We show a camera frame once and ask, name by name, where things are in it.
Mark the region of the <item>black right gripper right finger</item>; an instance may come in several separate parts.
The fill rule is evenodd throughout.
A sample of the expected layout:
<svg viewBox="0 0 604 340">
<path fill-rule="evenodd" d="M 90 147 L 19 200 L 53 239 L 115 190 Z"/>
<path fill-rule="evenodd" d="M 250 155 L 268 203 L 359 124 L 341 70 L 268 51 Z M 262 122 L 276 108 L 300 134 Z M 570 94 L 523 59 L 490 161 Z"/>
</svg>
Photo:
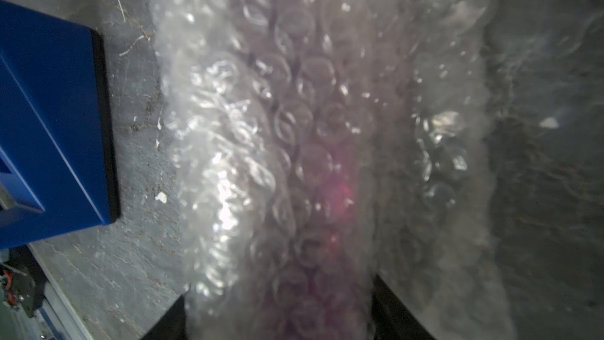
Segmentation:
<svg viewBox="0 0 604 340">
<path fill-rule="evenodd" d="M 374 339 L 434 340 L 379 275 L 372 294 Z"/>
</svg>

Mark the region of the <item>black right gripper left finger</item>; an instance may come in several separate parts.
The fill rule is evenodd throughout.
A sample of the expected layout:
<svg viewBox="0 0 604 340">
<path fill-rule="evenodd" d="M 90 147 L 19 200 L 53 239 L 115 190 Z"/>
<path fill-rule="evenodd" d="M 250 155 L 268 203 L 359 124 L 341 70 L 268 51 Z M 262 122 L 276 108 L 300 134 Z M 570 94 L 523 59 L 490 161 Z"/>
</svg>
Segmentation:
<svg viewBox="0 0 604 340">
<path fill-rule="evenodd" d="M 181 295 L 141 340 L 187 340 L 185 297 Z"/>
</svg>

